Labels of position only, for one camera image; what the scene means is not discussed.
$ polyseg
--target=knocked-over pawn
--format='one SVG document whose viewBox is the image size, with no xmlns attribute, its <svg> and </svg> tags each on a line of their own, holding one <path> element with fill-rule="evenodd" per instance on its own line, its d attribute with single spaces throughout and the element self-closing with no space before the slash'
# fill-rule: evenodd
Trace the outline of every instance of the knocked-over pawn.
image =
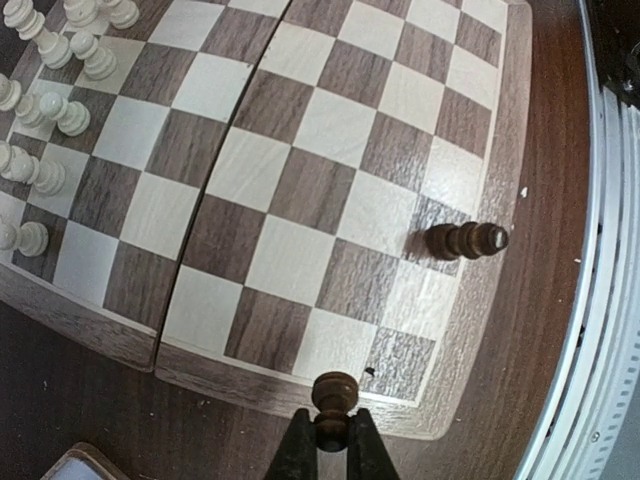
<svg viewBox="0 0 640 480">
<path fill-rule="evenodd" d="M 470 260 L 495 255 L 509 245 L 507 231 L 493 223 L 467 222 L 462 226 L 445 223 L 435 225 L 424 234 L 424 240 L 435 258 Z"/>
<path fill-rule="evenodd" d="M 80 102 L 70 102 L 59 93 L 48 92 L 40 99 L 42 114 L 58 122 L 58 128 L 65 135 L 75 137 L 89 127 L 91 114 Z"/>
<path fill-rule="evenodd" d="M 71 51 L 79 60 L 84 60 L 84 73 L 92 80 L 107 78 L 116 69 L 116 57 L 89 32 L 81 31 L 71 39 Z"/>
<path fill-rule="evenodd" d="M 0 218 L 0 251 L 19 250 L 25 257 L 42 255 L 49 244 L 49 232 L 41 223 L 14 227 Z"/>
<path fill-rule="evenodd" d="M 109 13 L 111 25 L 118 30 L 133 27 L 140 18 L 140 10 L 132 0 L 102 0 L 102 8 Z"/>
</svg>

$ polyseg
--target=chess piece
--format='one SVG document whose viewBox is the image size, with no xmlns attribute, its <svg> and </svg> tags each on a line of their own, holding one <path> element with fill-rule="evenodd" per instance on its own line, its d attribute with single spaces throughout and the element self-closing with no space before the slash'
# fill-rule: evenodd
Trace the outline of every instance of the chess piece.
<svg viewBox="0 0 640 480">
<path fill-rule="evenodd" d="M 102 8 L 108 12 L 111 25 L 118 30 L 133 27 L 140 18 L 140 10 L 132 0 L 102 0 Z"/>
<path fill-rule="evenodd" d="M 33 185 L 44 196 L 60 191 L 66 179 L 62 164 L 56 160 L 38 160 L 27 152 L 17 152 L 10 163 L 11 179 Z"/>
<path fill-rule="evenodd" d="M 75 28 L 86 27 L 100 12 L 96 0 L 64 0 L 63 6 L 69 24 Z"/>
<path fill-rule="evenodd" d="M 44 28 L 44 15 L 33 8 L 33 0 L 9 0 L 4 6 L 4 24 L 15 28 L 22 40 L 33 40 L 44 64 L 62 68 L 71 60 L 69 40 Z"/>
<path fill-rule="evenodd" d="M 116 69 L 113 52 L 98 46 L 98 40 L 89 32 L 78 32 L 71 39 L 71 51 L 84 60 L 84 73 L 92 80 L 107 78 Z"/>
<path fill-rule="evenodd" d="M 49 244 L 47 228 L 36 222 L 14 227 L 0 218 L 0 251 L 19 250 L 25 257 L 42 255 Z"/>
<path fill-rule="evenodd" d="M 495 255 L 509 245 L 507 231 L 493 223 L 436 225 L 425 232 L 424 239 L 431 254 L 440 260 L 456 260 L 460 256 L 476 260 Z"/>
<path fill-rule="evenodd" d="M 42 114 L 58 122 L 58 128 L 65 135 L 75 137 L 89 126 L 91 115 L 80 102 L 69 102 L 55 92 L 45 93 L 40 99 Z"/>
</svg>

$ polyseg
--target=dark wooden chess piece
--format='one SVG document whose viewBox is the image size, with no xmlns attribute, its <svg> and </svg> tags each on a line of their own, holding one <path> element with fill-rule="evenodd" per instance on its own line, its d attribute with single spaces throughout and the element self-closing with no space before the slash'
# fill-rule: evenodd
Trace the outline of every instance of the dark wooden chess piece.
<svg viewBox="0 0 640 480">
<path fill-rule="evenodd" d="M 458 227 L 451 223 L 434 225 L 424 233 L 424 240 L 435 258 L 470 260 L 495 255 L 509 245 L 507 231 L 493 223 L 467 222 Z"/>
</svg>

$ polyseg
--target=white chess piece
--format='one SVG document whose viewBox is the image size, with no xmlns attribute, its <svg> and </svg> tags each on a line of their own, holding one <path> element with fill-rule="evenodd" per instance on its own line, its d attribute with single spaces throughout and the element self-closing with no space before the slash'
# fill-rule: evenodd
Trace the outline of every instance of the white chess piece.
<svg viewBox="0 0 640 480">
<path fill-rule="evenodd" d="M 76 33 L 71 39 L 71 51 L 80 60 L 84 60 L 84 73 L 92 80 L 102 80 L 116 69 L 116 57 L 113 52 L 98 46 L 98 40 L 89 32 Z"/>
<path fill-rule="evenodd" d="M 9 0 L 3 9 L 4 24 L 15 28 L 22 40 L 33 40 L 44 64 L 62 68 L 71 60 L 69 40 L 44 28 L 44 15 L 33 9 L 33 0 Z"/>
<path fill-rule="evenodd" d="M 86 27 L 100 12 L 96 0 L 64 0 L 63 6 L 69 24 L 75 28 Z"/>
<path fill-rule="evenodd" d="M 0 73 L 0 111 L 15 109 L 16 117 L 25 127 L 36 128 L 45 121 L 40 112 L 39 95 L 22 95 L 22 86 Z"/>
<path fill-rule="evenodd" d="M 140 10 L 132 0 L 102 0 L 102 8 L 109 13 L 111 25 L 118 30 L 133 27 L 140 18 Z"/>
<path fill-rule="evenodd" d="M 42 114 L 58 122 L 58 128 L 65 135 L 75 137 L 84 132 L 91 121 L 87 107 L 80 102 L 69 102 L 55 92 L 45 93 L 40 99 Z"/>
<path fill-rule="evenodd" d="M 0 218 L 0 251 L 19 250 L 25 257 L 42 255 L 49 244 L 49 232 L 41 223 L 26 222 L 14 227 Z"/>
<path fill-rule="evenodd" d="M 55 160 L 38 160 L 27 152 L 18 152 L 11 161 L 11 179 L 33 185 L 44 196 L 55 195 L 66 179 L 62 164 Z"/>
</svg>

